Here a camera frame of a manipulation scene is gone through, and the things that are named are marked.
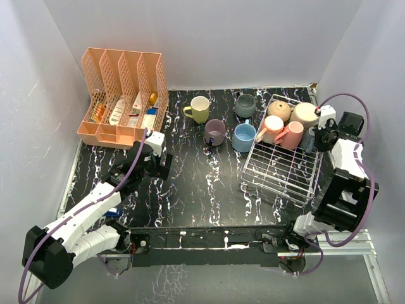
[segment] peach mug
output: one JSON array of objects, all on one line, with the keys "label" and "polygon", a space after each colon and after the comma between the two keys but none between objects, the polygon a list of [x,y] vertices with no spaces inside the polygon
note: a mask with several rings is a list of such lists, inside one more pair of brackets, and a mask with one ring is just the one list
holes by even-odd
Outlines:
[{"label": "peach mug", "polygon": [[274,143],[280,144],[285,149],[294,150],[298,147],[303,133],[304,127],[301,122],[291,122],[274,138]]},{"label": "peach mug", "polygon": [[275,115],[267,116],[263,122],[261,131],[254,141],[257,143],[264,141],[265,143],[272,144],[274,137],[279,135],[283,131],[283,128],[284,122],[280,117]]}]

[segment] white mug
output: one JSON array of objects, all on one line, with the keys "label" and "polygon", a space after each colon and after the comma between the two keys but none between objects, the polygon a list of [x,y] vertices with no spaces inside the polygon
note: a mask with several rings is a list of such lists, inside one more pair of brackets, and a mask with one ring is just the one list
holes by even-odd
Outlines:
[{"label": "white mug", "polygon": [[316,106],[312,103],[299,103],[291,113],[290,122],[300,122],[304,130],[308,130],[318,123],[318,116],[315,114]]}]

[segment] table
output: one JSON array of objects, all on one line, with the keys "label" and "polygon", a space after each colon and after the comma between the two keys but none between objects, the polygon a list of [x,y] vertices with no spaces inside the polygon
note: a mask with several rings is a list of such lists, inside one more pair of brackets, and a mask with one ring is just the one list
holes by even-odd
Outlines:
[{"label": "table", "polygon": [[[171,91],[168,114],[161,128],[166,135],[165,153],[173,155],[169,179],[146,178],[120,205],[121,224],[128,227],[277,225],[288,224],[304,212],[287,199],[241,187],[239,169],[247,153],[236,152],[231,147],[234,128],[244,122],[233,111],[239,91],[257,99],[257,111],[251,118],[256,129],[272,94],[311,102],[307,87]],[[219,147],[208,147],[203,140],[204,125],[196,124],[182,113],[182,108],[195,96],[207,97],[211,103],[209,119],[220,119],[227,126],[225,142]],[[89,194],[100,177],[125,157],[125,150],[83,144],[66,210]]]},{"label": "table", "polygon": [[[119,222],[129,227],[238,227],[288,224],[305,210],[286,200],[245,191],[239,184],[238,168],[246,154],[232,150],[230,139],[242,119],[233,107],[236,92],[256,96],[258,110],[252,118],[257,128],[272,94],[311,101],[307,87],[173,91],[161,131],[166,134],[165,152],[173,154],[170,178],[145,180],[138,191],[121,204]],[[227,125],[225,143],[210,151],[203,143],[202,125],[182,114],[194,96],[211,101],[210,118]],[[97,184],[116,162],[125,159],[124,150],[86,146],[79,150],[77,165],[68,186],[66,211]],[[330,170],[328,157],[321,166],[321,185]],[[100,219],[95,226],[106,221]],[[333,238],[347,235],[336,233]],[[388,303],[370,235],[365,231],[343,250],[320,245],[323,265],[313,274],[297,280],[266,272],[257,265],[162,265],[132,268],[119,280],[105,276],[95,258],[79,265],[56,290],[44,288],[38,303]],[[307,253],[307,267],[319,259]]]}]

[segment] black marble table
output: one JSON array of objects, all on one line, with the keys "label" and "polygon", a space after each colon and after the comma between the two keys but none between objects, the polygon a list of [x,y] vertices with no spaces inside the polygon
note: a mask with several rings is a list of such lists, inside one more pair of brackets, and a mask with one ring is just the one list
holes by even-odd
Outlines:
[{"label": "black marble table", "polygon": [[[304,212],[286,199],[241,187],[239,169],[248,153],[231,147],[235,127],[244,122],[234,113],[238,91],[257,99],[257,111],[251,118],[256,129],[272,94],[311,102],[306,87],[170,92],[169,109],[161,128],[166,135],[164,154],[173,155],[169,178],[143,180],[138,190],[120,205],[120,223],[128,227],[277,225],[287,224]],[[206,96],[211,103],[209,119],[220,119],[227,126],[225,142],[219,147],[209,148],[204,143],[204,125],[182,113],[195,96]],[[83,144],[66,210],[89,194],[100,177],[126,157],[122,149]]]}]

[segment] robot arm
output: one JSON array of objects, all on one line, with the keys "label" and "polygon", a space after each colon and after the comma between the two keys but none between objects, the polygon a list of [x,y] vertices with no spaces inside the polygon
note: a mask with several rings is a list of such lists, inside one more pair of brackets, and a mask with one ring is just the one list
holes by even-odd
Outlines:
[{"label": "robot arm", "polygon": [[110,208],[119,205],[130,193],[137,189],[145,174],[167,179],[172,156],[167,154],[165,165],[160,165],[162,145],[165,136],[153,132],[145,140],[140,158],[122,185],[122,188],[108,196],[127,174],[140,142],[136,142],[128,152],[128,158],[102,177],[95,188],[81,202],[58,220],[41,229],[38,226],[28,231],[23,252],[23,266],[39,241],[47,231],[62,226],[49,237],[35,255],[29,270],[49,288],[57,288],[70,275],[73,268],[86,259],[105,250],[125,251],[129,246],[130,231],[118,222],[111,221],[96,231],[87,233],[89,228]]},{"label": "robot arm", "polygon": [[[321,231],[350,231],[358,227],[365,213],[370,195],[369,177],[360,167],[363,145],[358,144],[364,124],[363,117],[344,112],[339,124],[331,106],[317,110],[319,124],[315,128],[318,151],[330,151],[333,172],[316,196],[311,212],[297,218],[289,238],[290,243],[308,247],[303,237],[314,239]],[[374,185],[373,199],[378,193]]]}]

